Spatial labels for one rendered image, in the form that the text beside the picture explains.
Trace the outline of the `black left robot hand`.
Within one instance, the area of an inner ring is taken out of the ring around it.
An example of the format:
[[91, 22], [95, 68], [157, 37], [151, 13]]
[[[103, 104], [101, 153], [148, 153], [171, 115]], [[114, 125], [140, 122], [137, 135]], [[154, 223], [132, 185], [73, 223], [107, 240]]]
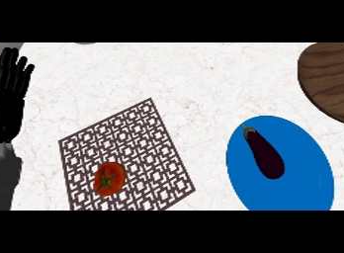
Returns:
[[18, 50], [5, 47], [0, 55], [0, 143], [9, 143], [20, 131], [33, 69]]

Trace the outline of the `blue oval plate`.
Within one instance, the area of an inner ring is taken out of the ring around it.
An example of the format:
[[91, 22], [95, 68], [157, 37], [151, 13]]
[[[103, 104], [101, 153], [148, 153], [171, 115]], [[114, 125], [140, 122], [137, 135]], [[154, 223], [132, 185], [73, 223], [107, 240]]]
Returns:
[[[284, 173], [268, 179], [244, 139], [252, 128], [276, 149]], [[326, 156], [304, 129], [283, 118], [256, 116], [234, 129], [225, 151], [227, 174], [242, 204], [250, 211], [327, 211], [333, 177]]]

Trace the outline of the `brown patterned lattice placemat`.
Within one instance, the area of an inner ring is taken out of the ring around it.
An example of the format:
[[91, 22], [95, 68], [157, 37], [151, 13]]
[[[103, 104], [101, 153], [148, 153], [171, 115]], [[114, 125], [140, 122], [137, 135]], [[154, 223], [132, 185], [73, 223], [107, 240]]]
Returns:
[[[162, 211], [194, 187], [154, 102], [147, 99], [57, 141], [69, 208], [73, 211]], [[98, 165], [125, 169], [117, 193], [94, 192]]]

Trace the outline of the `red tomato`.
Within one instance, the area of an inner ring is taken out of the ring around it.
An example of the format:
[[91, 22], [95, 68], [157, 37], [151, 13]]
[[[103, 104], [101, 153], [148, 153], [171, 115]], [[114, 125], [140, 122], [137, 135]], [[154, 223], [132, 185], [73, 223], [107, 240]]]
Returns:
[[103, 163], [95, 171], [92, 190], [101, 196], [111, 196], [125, 184], [125, 169], [116, 162]]

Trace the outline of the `dark purple eggplant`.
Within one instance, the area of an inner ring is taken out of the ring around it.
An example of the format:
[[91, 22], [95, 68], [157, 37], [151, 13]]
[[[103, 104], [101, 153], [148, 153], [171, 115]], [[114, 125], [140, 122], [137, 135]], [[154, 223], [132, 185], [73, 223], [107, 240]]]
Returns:
[[253, 127], [242, 125], [242, 129], [259, 172], [267, 179], [276, 180], [286, 170], [280, 154]]

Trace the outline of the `brown wooden round board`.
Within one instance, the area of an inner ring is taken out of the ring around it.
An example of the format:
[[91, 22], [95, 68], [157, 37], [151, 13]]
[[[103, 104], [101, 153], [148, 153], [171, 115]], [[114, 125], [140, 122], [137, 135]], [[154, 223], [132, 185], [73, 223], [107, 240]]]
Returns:
[[314, 107], [344, 123], [344, 42], [317, 42], [302, 50], [296, 81]]

